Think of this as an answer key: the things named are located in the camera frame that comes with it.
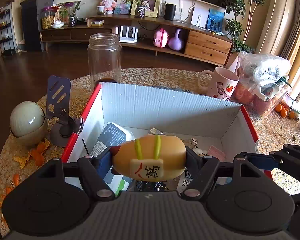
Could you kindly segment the clear bin with plastic bag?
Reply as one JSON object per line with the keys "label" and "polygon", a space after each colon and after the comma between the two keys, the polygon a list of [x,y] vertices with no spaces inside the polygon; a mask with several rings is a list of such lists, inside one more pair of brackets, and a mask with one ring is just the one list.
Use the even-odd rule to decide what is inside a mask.
{"label": "clear bin with plastic bag", "polygon": [[287,59],[271,54],[238,54],[235,73],[239,82],[231,100],[245,106],[253,116],[263,119],[283,97],[292,91]]}

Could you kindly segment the tall green potted plant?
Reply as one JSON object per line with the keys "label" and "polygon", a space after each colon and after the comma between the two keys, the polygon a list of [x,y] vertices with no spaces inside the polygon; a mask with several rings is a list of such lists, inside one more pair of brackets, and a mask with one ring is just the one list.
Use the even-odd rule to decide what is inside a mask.
{"label": "tall green potted plant", "polygon": [[225,20],[225,32],[233,42],[233,53],[245,51],[252,53],[254,50],[247,45],[246,39],[251,29],[253,16],[257,7],[265,4],[267,0],[225,0],[225,13],[232,18]]}

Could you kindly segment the photo frame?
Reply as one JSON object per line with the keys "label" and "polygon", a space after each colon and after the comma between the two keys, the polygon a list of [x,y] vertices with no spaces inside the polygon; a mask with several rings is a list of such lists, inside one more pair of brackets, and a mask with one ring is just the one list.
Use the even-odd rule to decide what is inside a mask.
{"label": "photo frame", "polygon": [[[157,18],[159,16],[159,5],[160,5],[160,0],[151,0],[147,4],[146,7],[146,15],[145,17],[152,17],[152,18]],[[130,9],[130,14],[134,15],[136,10],[136,5],[135,3],[132,4],[132,7]]]}

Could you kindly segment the blue picture book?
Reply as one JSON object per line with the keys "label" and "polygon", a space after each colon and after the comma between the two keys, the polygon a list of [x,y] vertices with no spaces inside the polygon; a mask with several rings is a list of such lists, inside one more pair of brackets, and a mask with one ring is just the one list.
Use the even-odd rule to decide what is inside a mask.
{"label": "blue picture book", "polygon": [[214,32],[221,32],[223,29],[224,13],[210,8],[207,17],[206,29]]}

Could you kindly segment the wooden tv cabinet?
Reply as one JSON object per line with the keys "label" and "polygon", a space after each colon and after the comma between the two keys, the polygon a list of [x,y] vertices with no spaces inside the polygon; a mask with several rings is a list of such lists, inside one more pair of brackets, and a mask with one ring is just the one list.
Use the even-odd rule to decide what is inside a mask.
{"label": "wooden tv cabinet", "polygon": [[[178,21],[168,21],[163,18],[136,18],[133,15],[102,15],[90,17],[85,25],[47,29],[40,32],[44,44],[51,42],[88,43],[89,37],[96,33],[115,33],[117,26],[138,28],[136,43],[123,43],[123,46],[147,49],[156,53],[168,53],[207,62],[216,66],[226,66],[233,48],[233,42],[227,37],[213,34],[203,28]],[[164,48],[155,47],[154,34],[159,29],[165,29],[171,39],[177,29],[181,29],[179,38],[184,46],[175,51],[166,45]]]}

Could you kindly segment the black cylinder speaker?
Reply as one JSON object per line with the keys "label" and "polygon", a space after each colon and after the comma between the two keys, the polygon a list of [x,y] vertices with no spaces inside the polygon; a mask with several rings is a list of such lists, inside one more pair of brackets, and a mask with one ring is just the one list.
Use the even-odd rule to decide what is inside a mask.
{"label": "black cylinder speaker", "polygon": [[177,6],[175,4],[167,3],[165,6],[164,19],[168,21],[174,20],[176,8]]}

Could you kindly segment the red white cardboard box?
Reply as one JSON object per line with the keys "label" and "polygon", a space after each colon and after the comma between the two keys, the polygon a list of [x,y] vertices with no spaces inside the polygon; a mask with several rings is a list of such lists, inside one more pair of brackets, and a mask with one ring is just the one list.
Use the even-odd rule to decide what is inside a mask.
{"label": "red white cardboard box", "polygon": [[129,129],[135,136],[155,127],[165,134],[198,138],[200,146],[220,146],[224,162],[203,157],[197,176],[184,187],[185,199],[208,195],[219,178],[220,194],[258,196],[269,194],[276,184],[249,161],[236,155],[255,153],[258,137],[244,106],[208,96],[169,89],[119,83],[101,83],[94,90],[82,114],[83,130],[73,134],[62,155],[63,184],[71,192],[81,190],[79,171],[71,168],[93,149],[107,122]]}

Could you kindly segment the white blue paper packet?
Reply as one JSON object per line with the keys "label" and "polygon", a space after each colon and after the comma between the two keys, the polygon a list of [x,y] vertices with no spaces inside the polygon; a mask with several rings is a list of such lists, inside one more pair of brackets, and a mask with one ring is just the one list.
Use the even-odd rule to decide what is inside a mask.
{"label": "white blue paper packet", "polygon": [[120,146],[124,142],[128,142],[135,139],[134,135],[126,130],[125,128],[109,122],[106,124],[101,134],[98,136],[95,146],[93,147],[91,156],[97,157],[105,149],[111,147],[111,156],[112,156],[112,168],[109,170],[105,177],[101,177],[104,182],[110,187],[110,189],[117,196],[120,191],[128,189],[132,179],[123,176],[121,174],[114,173],[114,155],[119,151]]}

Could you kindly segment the grey phone stand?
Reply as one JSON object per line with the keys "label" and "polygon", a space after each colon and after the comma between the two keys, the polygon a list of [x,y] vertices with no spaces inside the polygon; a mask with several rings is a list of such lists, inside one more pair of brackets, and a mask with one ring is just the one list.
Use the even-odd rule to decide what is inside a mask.
{"label": "grey phone stand", "polygon": [[50,129],[50,141],[65,147],[72,134],[79,135],[83,130],[83,118],[74,118],[69,114],[71,81],[67,77],[51,75],[47,80],[46,115],[44,118],[56,118]]}

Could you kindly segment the pink strawberry mug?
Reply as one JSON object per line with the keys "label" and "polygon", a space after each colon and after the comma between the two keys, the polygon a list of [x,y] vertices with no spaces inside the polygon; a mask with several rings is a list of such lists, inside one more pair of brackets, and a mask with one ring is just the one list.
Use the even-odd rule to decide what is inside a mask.
{"label": "pink strawberry mug", "polygon": [[[200,78],[202,75],[210,75],[211,79],[207,86],[200,84]],[[239,82],[239,77],[232,71],[224,67],[216,67],[212,72],[210,70],[204,70],[199,73],[197,77],[197,83],[200,91],[206,96],[229,101],[235,88]]]}

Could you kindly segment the pink sticky note pad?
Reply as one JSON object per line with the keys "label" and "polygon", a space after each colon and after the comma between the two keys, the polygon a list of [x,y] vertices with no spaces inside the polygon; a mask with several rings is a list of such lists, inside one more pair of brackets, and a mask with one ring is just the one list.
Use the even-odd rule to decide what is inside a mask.
{"label": "pink sticky note pad", "polygon": [[221,162],[224,162],[226,159],[226,154],[213,145],[210,146],[209,150],[207,151],[207,155],[215,157]]}

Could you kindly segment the white board frame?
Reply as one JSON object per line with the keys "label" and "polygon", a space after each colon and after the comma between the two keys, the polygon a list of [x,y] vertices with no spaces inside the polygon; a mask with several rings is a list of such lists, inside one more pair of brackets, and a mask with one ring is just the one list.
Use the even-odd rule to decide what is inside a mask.
{"label": "white board frame", "polygon": [[209,9],[194,7],[192,12],[191,24],[201,28],[206,28],[208,15]]}

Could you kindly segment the clear glass jar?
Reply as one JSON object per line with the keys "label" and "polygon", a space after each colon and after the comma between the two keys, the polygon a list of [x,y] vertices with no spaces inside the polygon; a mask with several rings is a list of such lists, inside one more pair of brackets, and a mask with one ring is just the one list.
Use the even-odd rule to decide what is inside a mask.
{"label": "clear glass jar", "polygon": [[121,44],[115,33],[91,35],[88,46],[91,89],[99,82],[121,82]]}

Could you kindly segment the purple gourd vase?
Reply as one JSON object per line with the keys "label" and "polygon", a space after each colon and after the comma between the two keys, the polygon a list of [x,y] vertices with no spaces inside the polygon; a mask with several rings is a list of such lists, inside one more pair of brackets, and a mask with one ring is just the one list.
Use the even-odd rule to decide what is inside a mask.
{"label": "purple gourd vase", "polygon": [[181,29],[177,29],[175,31],[175,35],[169,40],[168,42],[168,46],[169,48],[171,48],[172,50],[175,50],[175,51],[180,51],[183,46],[184,46],[184,42],[183,40],[181,40],[179,38],[179,34],[181,32]]}

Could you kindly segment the pink round toy bag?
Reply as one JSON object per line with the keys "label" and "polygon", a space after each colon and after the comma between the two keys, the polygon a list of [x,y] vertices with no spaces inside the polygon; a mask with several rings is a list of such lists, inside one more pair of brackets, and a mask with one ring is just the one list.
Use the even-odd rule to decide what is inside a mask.
{"label": "pink round toy bag", "polygon": [[168,42],[169,34],[168,32],[161,28],[157,30],[154,34],[153,44],[155,47],[164,48]]}

